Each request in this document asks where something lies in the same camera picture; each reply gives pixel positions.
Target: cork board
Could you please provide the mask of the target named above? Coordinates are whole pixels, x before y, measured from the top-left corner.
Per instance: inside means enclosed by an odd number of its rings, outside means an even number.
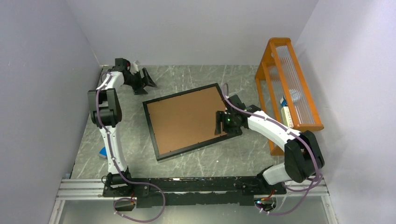
[[[218,84],[143,102],[157,161],[229,139],[214,134],[225,105]]]

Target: cable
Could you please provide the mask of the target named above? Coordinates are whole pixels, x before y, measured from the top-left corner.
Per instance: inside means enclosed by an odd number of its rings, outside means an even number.
[[[103,176],[103,177],[106,177],[106,176]],[[103,182],[103,177],[100,179],[100,181],[102,181],[103,184],[106,184],[105,182]]]
[[[267,201],[270,197],[272,197],[272,195],[275,193],[275,189],[272,189],[271,193],[268,195],[268,197],[264,197],[261,200],[262,201]]]
[[[111,74],[111,73],[108,72],[108,71],[105,71],[105,72],[103,72],[103,73],[100,75],[100,82],[101,82],[101,83],[103,83],[103,76],[104,76],[104,75],[107,75],[107,74]]]
[[[120,213],[120,212],[118,212],[118,211],[116,210],[115,205],[116,205],[118,202],[120,202],[120,201],[130,201],[130,202],[134,202],[134,203],[136,202],[134,199],[132,199],[132,198],[127,198],[127,197],[120,198],[120,199],[118,199],[118,200],[116,200],[116,201],[114,202],[114,204],[113,204],[114,214],[117,214],[117,215],[119,215],[119,216],[121,216],[121,217],[123,217],[123,218],[129,219],[129,220],[134,221],[134,222],[138,222],[138,223],[149,223],[149,222],[152,222],[152,221],[158,219],[158,218],[162,215],[162,213],[163,213],[163,211],[164,211],[164,209],[165,209],[165,194],[164,194],[164,192],[163,192],[158,186],[156,186],[156,185],[154,185],[154,184],[152,184],[152,183],[133,182],[133,181],[128,180],[128,179],[122,174],[122,172],[121,172],[121,170],[120,170],[120,167],[119,167],[118,164],[117,164],[117,161],[116,161],[116,159],[115,159],[115,157],[114,157],[114,153],[113,153],[111,141],[110,141],[110,132],[109,132],[109,130],[106,128],[106,126],[102,123],[102,119],[100,118],[100,111],[99,111],[99,93],[100,93],[100,91],[101,91],[102,89],[104,89],[104,88],[107,86],[107,84],[109,84],[109,82],[110,82],[110,80],[111,80],[112,78],[113,78],[113,76],[112,76],[111,73],[110,73],[109,79],[104,83],[104,85],[102,85],[102,86],[96,91],[96,113],[97,113],[97,116],[98,116],[98,122],[99,122],[100,126],[106,131],[106,134],[107,134],[107,143],[108,143],[108,145],[109,145],[110,156],[111,156],[111,159],[112,159],[112,161],[113,161],[113,164],[114,164],[115,168],[117,169],[118,173],[120,174],[121,178],[122,178],[125,182],[130,183],[130,184],[134,184],[134,185],[148,185],[148,186],[157,188],[157,189],[159,190],[159,192],[161,193],[162,198],[163,198],[163,206],[162,206],[162,209],[161,209],[160,213],[159,213],[156,217],[154,217],[154,218],[152,218],[152,219],[149,219],[149,220],[138,220],[138,219],[134,219],[134,218],[131,218],[131,217],[129,217],[129,216],[125,216],[124,214],[122,214],[122,213]]]
[[[274,211],[279,211],[282,208],[284,202],[286,201],[286,198],[287,198],[287,194],[283,197],[281,205],[278,206],[278,198],[276,197],[276,209]]]
[[[281,125],[278,121],[276,121],[276,120],[274,120],[274,119],[272,119],[272,118],[266,118],[266,117],[263,117],[263,116],[258,115],[258,114],[254,114],[254,113],[250,113],[250,112],[244,111],[244,110],[242,110],[242,109],[240,109],[240,108],[234,106],[233,104],[231,104],[231,102],[230,102],[230,101],[228,100],[228,98],[227,98],[227,95],[228,95],[228,84],[227,84],[227,83],[224,83],[224,84],[223,84],[223,86],[222,86],[222,88],[221,88],[221,93],[223,94],[224,100],[225,100],[232,108],[234,108],[235,110],[237,110],[237,111],[239,111],[239,112],[241,112],[241,113],[244,113],[244,114],[248,114],[248,115],[251,115],[251,116],[254,116],[254,117],[261,118],[261,119],[263,119],[263,120],[268,120],[268,121],[270,121],[270,122],[272,122],[272,123],[278,125],[278,126],[279,126],[281,129],[283,129],[284,131],[287,131],[287,128],[286,128],[286,127],[284,127],[284,126]],[[296,134],[294,134],[294,133],[292,133],[292,132],[290,132],[289,134],[292,135],[293,137],[295,137],[298,141],[300,141],[300,142],[304,145],[304,147],[307,149],[307,151],[308,151],[308,153],[309,153],[309,155],[310,155],[310,157],[311,157],[311,159],[312,159],[312,163],[313,163],[313,166],[314,166],[314,168],[315,168],[316,176],[315,176],[315,178],[311,181],[309,187],[307,187],[307,188],[305,188],[305,189],[302,189],[302,190],[290,189],[290,188],[288,188],[287,186],[285,186],[285,185],[284,185],[284,182],[283,182],[283,186],[284,186],[286,189],[288,189],[288,190],[290,190],[290,191],[294,191],[294,192],[302,192],[302,191],[305,191],[305,194],[304,194],[303,197],[300,199],[300,201],[297,203],[297,205],[294,206],[294,208],[292,208],[292,209],[289,210],[289,211],[281,212],[281,213],[270,213],[270,212],[268,212],[269,215],[273,215],[273,216],[286,215],[286,214],[289,214],[289,213],[293,212],[294,210],[296,210],[296,209],[301,205],[301,203],[305,200],[305,198],[306,198],[307,195],[308,195],[308,192],[309,192],[312,188],[318,186],[318,185],[320,184],[320,181],[321,181],[322,178],[323,178],[323,175],[322,175],[321,172],[319,171],[318,164],[317,164],[317,162],[316,162],[315,156],[313,155],[313,152],[312,152],[311,148],[309,147],[309,145],[308,145],[303,139],[301,139],[299,136],[297,136]]]

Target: orange shelf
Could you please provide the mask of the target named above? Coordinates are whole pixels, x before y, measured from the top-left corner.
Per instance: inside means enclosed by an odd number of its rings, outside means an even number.
[[[307,130],[315,132],[324,128],[290,38],[271,38],[256,72],[255,82],[260,105],[262,110],[267,113],[261,86],[262,81],[267,85],[274,117],[277,121],[283,123],[279,101],[285,97],[294,129],[301,132]],[[271,155],[284,155],[280,147],[270,140],[269,149]]]

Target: black frame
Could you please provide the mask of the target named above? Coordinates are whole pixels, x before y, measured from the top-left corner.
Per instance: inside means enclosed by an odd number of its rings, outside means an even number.
[[[186,90],[186,91],[183,91],[183,92],[178,92],[178,93],[171,94],[171,95],[168,95],[168,96],[165,96],[165,97],[159,97],[159,98],[155,98],[155,99],[143,102],[144,113],[146,114],[146,120],[147,120],[147,124],[148,124],[148,130],[150,131],[151,141],[153,143],[154,153],[156,154],[157,161],[164,160],[164,159],[167,159],[167,158],[170,158],[172,156],[176,156],[176,155],[179,155],[179,154],[182,154],[182,153],[187,153],[189,151],[192,151],[192,150],[195,150],[195,149],[198,149],[198,148],[202,148],[202,147],[205,147],[205,146],[208,146],[208,145],[220,142],[220,141],[224,141],[224,140],[227,140],[227,139],[230,139],[230,138],[233,138],[235,136],[239,136],[239,135],[242,134],[242,133],[232,134],[232,135],[226,134],[226,135],[222,135],[222,136],[219,136],[217,138],[214,138],[214,139],[210,139],[210,140],[203,141],[203,142],[191,145],[191,146],[180,148],[180,149],[177,149],[177,150],[172,151],[172,152],[168,152],[168,153],[165,153],[165,154],[159,154],[158,146],[157,146],[157,142],[156,142],[156,137],[154,135],[154,130],[153,130],[153,126],[151,124],[151,119],[150,119],[149,110],[147,108],[147,104],[150,104],[150,103],[153,103],[153,102],[157,102],[157,101],[161,101],[161,100],[164,100],[164,99],[169,99],[169,98],[172,98],[172,97],[181,96],[181,95],[184,95],[184,94],[187,94],[187,93],[191,93],[191,92],[195,92],[195,91],[200,91],[200,90],[212,88],[212,87],[216,87],[217,91],[219,92],[219,95],[220,95],[221,99],[224,101],[224,97],[223,97],[223,94],[221,94],[221,89],[220,89],[219,84],[213,83],[213,84],[210,84],[210,85],[198,87],[198,88],[191,89],[191,90]]]

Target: gray marble floor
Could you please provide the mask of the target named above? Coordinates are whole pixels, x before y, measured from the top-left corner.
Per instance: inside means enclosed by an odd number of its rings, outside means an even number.
[[[157,162],[142,102],[212,83],[229,84],[246,105],[260,106],[254,76],[257,66],[190,65],[146,66],[158,88],[146,87],[148,95],[135,96],[130,86],[117,92],[121,109],[120,137],[132,177],[195,177],[256,175],[283,162],[270,156],[267,138],[243,129],[243,135]],[[98,153],[104,146],[99,129],[88,118],[73,169],[73,179],[99,178],[107,174],[107,162]]]

